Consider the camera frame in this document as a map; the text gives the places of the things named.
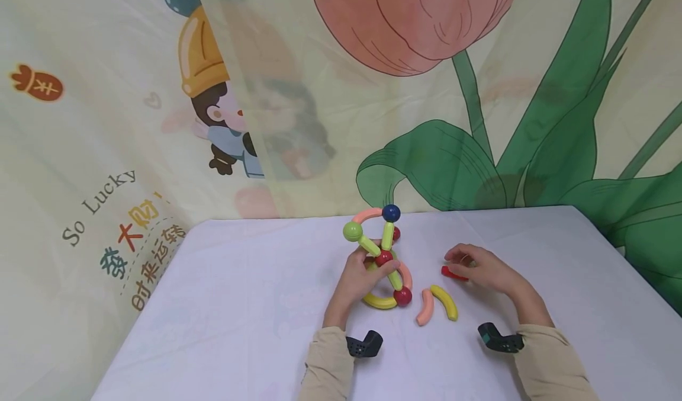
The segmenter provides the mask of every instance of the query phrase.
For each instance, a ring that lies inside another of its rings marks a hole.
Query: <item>yellow hat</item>
[[[189,97],[230,79],[203,6],[194,10],[182,28],[178,56],[182,90]]]

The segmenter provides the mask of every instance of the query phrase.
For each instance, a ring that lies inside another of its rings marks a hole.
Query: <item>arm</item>
[[[530,283],[508,296],[519,315],[524,348],[514,355],[516,369],[532,401],[598,401],[574,348],[555,329],[542,297]]]
[[[456,245],[445,260],[454,274],[511,299],[525,346],[514,360],[531,401],[598,401],[578,354],[555,329],[533,285],[492,252],[475,245]]]
[[[324,312],[322,329],[308,348],[298,401],[345,401],[349,396],[355,362],[346,344],[350,311],[380,279],[398,269],[398,261],[390,261],[378,270],[367,271],[364,260],[365,251],[358,249],[346,262]]]

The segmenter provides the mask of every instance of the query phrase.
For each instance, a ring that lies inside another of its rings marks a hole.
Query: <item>magnetic building toy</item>
[[[386,221],[381,236],[381,247],[377,246],[364,235],[362,223],[373,217],[383,217]],[[374,258],[368,269],[375,270],[383,266],[388,261],[397,259],[397,255],[392,249],[393,243],[400,238],[400,230],[395,226],[395,222],[400,218],[400,209],[394,204],[388,204],[383,208],[369,208],[356,214],[354,218],[343,227],[344,238],[353,243],[358,243],[364,248],[369,256]],[[412,301],[412,276],[405,266],[400,262],[398,271],[393,271],[388,275],[389,281],[393,286],[393,297],[377,297],[372,293],[367,294],[363,301],[369,306],[378,309],[390,309],[396,306],[407,306]]]

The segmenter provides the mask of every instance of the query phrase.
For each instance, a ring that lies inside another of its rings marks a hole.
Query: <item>child's right hand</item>
[[[528,285],[519,272],[500,260],[492,252],[472,244],[457,244],[445,253],[448,269],[473,283],[511,296],[512,292]]]

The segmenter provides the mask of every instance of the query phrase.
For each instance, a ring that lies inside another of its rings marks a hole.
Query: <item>white table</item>
[[[94,400],[295,400],[304,357],[348,253],[349,217],[210,221],[195,227],[163,276]],[[364,223],[379,238],[381,218]],[[356,362],[352,399],[520,400],[511,358],[483,347],[477,326],[511,333],[507,299],[440,275],[459,242],[493,250],[526,276],[574,344],[602,401],[682,400],[682,319],[571,207],[403,215],[395,250],[414,299],[360,304],[349,335],[384,338]],[[448,290],[420,328],[421,290]],[[377,289],[382,292],[389,284]]]

